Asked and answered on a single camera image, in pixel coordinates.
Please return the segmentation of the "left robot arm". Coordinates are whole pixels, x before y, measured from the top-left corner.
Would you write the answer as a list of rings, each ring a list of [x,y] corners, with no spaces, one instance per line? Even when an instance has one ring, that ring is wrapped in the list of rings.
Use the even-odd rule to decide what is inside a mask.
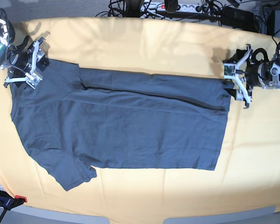
[[[272,60],[269,60],[263,48],[253,50],[247,44],[246,49],[237,49],[223,65],[224,78],[234,81],[238,86],[236,89],[225,89],[235,100],[250,104],[254,87],[280,90],[280,41]]]

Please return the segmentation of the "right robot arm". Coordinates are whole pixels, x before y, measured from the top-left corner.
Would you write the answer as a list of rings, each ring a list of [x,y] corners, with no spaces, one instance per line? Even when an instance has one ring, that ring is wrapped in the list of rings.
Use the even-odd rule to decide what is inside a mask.
[[[0,69],[7,69],[18,77],[44,71],[49,65],[49,59],[40,48],[44,40],[40,37],[28,45],[30,36],[27,35],[21,44],[13,45],[15,29],[5,10],[0,7]]]

